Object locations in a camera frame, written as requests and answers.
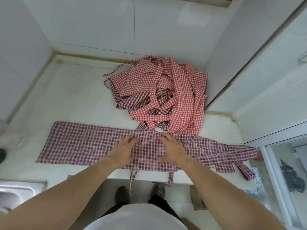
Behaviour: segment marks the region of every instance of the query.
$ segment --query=forearm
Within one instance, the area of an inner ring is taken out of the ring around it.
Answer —
[[[186,155],[178,164],[223,230],[286,229],[253,197]]]
[[[115,169],[105,157],[21,204],[0,221],[1,229],[68,229]]]

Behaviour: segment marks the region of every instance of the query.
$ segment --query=gray shoe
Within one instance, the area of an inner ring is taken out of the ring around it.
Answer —
[[[150,198],[157,195],[161,198],[165,198],[165,185],[163,183],[155,183],[150,192]]]
[[[115,205],[120,203],[130,204],[129,191],[125,186],[121,186],[116,190],[114,202]]]

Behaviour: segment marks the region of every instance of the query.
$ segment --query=clothing label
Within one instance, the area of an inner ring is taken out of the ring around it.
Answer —
[[[215,165],[209,165],[210,170],[212,170],[213,172],[216,172],[216,168]]]

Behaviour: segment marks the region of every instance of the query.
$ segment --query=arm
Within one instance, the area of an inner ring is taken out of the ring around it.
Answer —
[[[286,230],[256,199],[187,155],[181,142],[162,133],[166,156],[158,162],[177,164],[192,180],[208,210],[223,230]]]
[[[102,182],[114,170],[134,160],[130,154],[137,142],[132,136],[125,136],[108,156],[4,216],[1,229],[68,229]]]

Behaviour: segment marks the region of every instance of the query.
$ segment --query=person's left hand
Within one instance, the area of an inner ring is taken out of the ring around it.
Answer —
[[[135,159],[135,156],[131,156],[131,150],[138,142],[139,140],[133,138],[133,136],[126,135],[115,144],[106,157],[117,169],[123,168]]]

